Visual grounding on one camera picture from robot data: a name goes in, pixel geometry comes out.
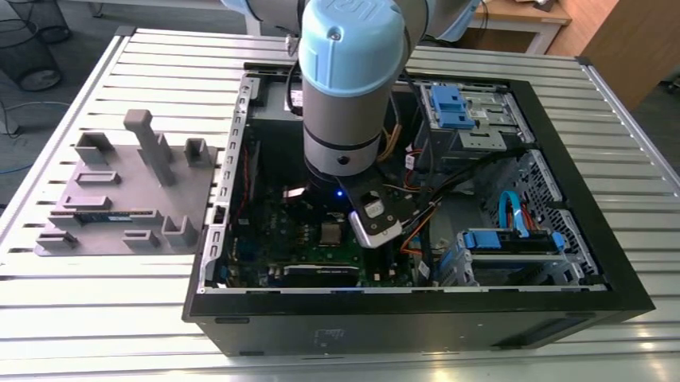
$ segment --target wooden desk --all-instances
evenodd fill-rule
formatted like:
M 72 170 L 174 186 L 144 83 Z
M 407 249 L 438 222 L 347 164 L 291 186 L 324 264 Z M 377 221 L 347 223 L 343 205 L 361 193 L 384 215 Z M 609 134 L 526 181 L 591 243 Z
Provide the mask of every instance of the wooden desk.
M 532 2 L 514 0 L 492 0 L 486 4 L 488 8 L 488 25 L 484 34 L 486 41 L 479 41 L 479 49 L 515 51 L 516 46 L 526 46 L 526 53 L 543 54 L 562 25 L 571 22 L 571 18 L 558 3 L 550 12 L 532 8 Z M 483 6 L 475 12 L 475 19 L 470 27 L 480 28 L 483 20 Z M 492 31 L 514 31 L 515 38 L 508 33 Z

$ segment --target workbench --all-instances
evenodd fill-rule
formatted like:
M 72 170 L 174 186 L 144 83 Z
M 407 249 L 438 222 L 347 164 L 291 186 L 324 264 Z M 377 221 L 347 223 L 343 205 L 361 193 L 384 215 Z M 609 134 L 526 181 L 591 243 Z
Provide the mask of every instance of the workbench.
M 194 137 L 223 148 L 247 61 L 289 62 L 283 39 L 148 29 L 113 37 L 0 220 L 0 378 L 677 380 L 680 181 L 597 72 L 565 57 L 422 48 L 407 67 L 531 82 L 657 306 L 629 322 L 535 350 L 225 358 L 180 320 L 190 254 L 37 257 L 80 133 L 132 139 L 122 116 L 142 108 L 169 145 Z

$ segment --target blue cable on floor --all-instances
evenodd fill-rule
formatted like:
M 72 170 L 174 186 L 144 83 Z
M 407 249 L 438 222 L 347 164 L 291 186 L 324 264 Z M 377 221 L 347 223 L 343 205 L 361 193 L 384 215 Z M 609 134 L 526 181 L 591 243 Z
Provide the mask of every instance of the blue cable on floor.
M 17 173 L 18 171 L 29 169 L 31 165 L 33 165 L 33 163 L 30 163 L 29 165 L 25 165 L 23 167 L 18 167 L 17 169 L 1 170 L 0 175 L 3 175 L 5 173 Z

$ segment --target black trash bin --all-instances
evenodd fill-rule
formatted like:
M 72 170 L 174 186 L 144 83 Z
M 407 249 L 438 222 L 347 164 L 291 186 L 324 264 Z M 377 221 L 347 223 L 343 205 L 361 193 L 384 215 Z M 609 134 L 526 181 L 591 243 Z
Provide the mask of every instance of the black trash bin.
M 26 92 L 52 88 L 61 80 L 52 53 L 38 38 L 38 27 L 30 21 L 0 21 L 0 70 Z
M 70 37 L 70 29 L 56 0 L 6 0 L 21 20 L 30 21 L 40 28 L 40 38 L 46 44 Z

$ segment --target orange wire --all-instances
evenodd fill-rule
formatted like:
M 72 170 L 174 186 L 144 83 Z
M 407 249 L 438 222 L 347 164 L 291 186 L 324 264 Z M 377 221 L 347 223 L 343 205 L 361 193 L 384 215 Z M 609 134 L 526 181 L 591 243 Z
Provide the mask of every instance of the orange wire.
M 420 224 L 418 224 L 418 226 L 412 230 L 411 235 L 407 237 L 406 241 L 403 241 L 403 244 L 402 244 L 402 247 L 399 248 L 399 251 L 406 251 L 407 250 L 406 249 L 407 244 L 411 242 L 412 238 L 418 234 L 418 231 L 423 228 L 424 223 L 427 223 L 427 221 L 432 218 L 432 215 L 434 215 L 435 211 L 436 211 L 436 208 L 432 209 L 432 211 L 430 212 L 427 217 L 423 219 L 423 221 L 420 221 Z
M 415 249 L 402 249 L 402 253 L 407 253 L 408 255 L 423 255 L 423 253 Z
M 415 186 L 407 184 L 407 179 L 411 177 L 411 174 L 412 174 L 412 170 L 408 170 L 406 172 L 406 177 L 403 177 L 403 187 L 412 191 L 418 191 L 420 189 L 419 187 L 415 187 Z
M 531 215 L 528 215 L 526 206 L 520 207 L 520 215 L 523 216 L 523 220 L 526 222 L 526 225 L 528 226 L 528 229 L 535 230 L 535 224 L 532 223 Z

